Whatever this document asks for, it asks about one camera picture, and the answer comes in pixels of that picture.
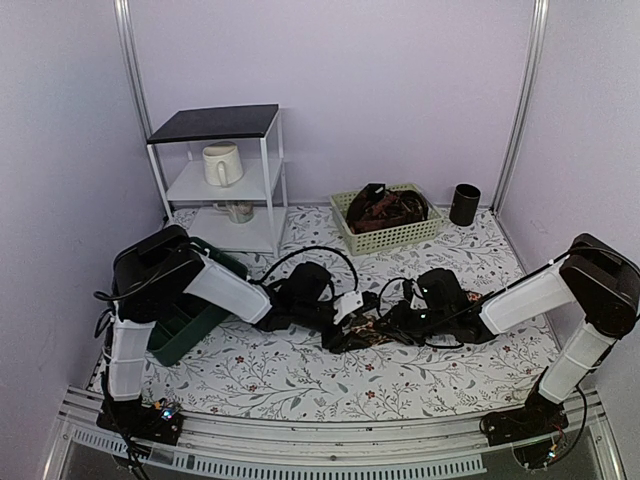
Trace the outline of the cream floral patterned tie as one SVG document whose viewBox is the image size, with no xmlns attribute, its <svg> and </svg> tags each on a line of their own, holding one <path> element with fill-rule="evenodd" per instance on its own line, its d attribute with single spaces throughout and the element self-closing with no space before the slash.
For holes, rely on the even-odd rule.
<svg viewBox="0 0 640 480">
<path fill-rule="evenodd" d="M 469 305 L 460 310 L 429 307 L 416 310 L 402 300 L 380 318 L 358 317 L 351 322 L 347 332 L 361 335 L 370 342 L 370 347 L 397 342 L 435 350 L 456 350 L 466 343 L 475 344 L 483 334 L 472 307 L 482 300 L 482 296 L 476 292 L 464 292 Z"/>
</svg>

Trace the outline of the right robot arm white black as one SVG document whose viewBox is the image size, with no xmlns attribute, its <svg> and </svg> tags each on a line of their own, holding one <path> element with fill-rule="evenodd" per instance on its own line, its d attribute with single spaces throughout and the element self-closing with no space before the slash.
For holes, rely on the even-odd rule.
<svg viewBox="0 0 640 480">
<path fill-rule="evenodd" d="M 448 269 L 427 271 L 417 286 L 425 308 L 402 300 L 381 318 L 384 333 L 408 344 L 440 335 L 484 344 L 537 317 L 573 314 L 573 332 L 536 381 L 531 403 L 518 412 L 517 427 L 527 436 L 554 422 L 554 405 L 566 400 L 639 320 L 638 265 L 587 233 L 544 266 L 475 301 Z"/>
</svg>

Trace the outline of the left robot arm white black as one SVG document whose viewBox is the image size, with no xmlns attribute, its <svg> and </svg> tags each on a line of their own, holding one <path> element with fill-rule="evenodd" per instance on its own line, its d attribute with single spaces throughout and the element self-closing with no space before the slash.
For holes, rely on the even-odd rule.
<svg viewBox="0 0 640 480">
<path fill-rule="evenodd" d="M 328 335 L 365 306 L 359 288 L 323 299 L 331 275 L 313 262 L 299 264 L 280 282 L 255 280 L 233 257 L 178 225 L 166 227 L 122 251 L 113 263 L 112 291 L 96 293 L 111 305 L 106 390 L 111 419 L 128 434 L 148 426 L 141 395 L 145 353 L 153 328 L 169 318 L 181 296 L 198 298 L 262 331 L 290 324 Z"/>
</svg>

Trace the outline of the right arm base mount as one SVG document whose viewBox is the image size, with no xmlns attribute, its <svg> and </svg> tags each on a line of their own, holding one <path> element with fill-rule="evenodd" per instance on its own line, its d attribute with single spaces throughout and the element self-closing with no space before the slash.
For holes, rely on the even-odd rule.
<svg viewBox="0 0 640 480">
<path fill-rule="evenodd" d="M 540 443 L 516 447 L 517 462 L 527 470 L 549 466 L 567 445 L 564 429 L 569 425 L 563 403 L 553 403 L 533 394 L 522 407 L 491 412 L 479 422 L 490 446 L 531 440 L 546 435 Z"/>
</svg>

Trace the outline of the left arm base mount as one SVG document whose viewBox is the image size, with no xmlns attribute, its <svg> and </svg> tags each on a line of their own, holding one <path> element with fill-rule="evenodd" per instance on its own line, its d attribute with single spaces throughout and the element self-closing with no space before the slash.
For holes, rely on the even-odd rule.
<svg viewBox="0 0 640 480">
<path fill-rule="evenodd" d="M 141 398 L 131 401 L 105 399 L 96 425 L 130 439 L 176 446 L 183 422 L 180 404 L 165 398 L 152 405 L 145 405 Z"/>
</svg>

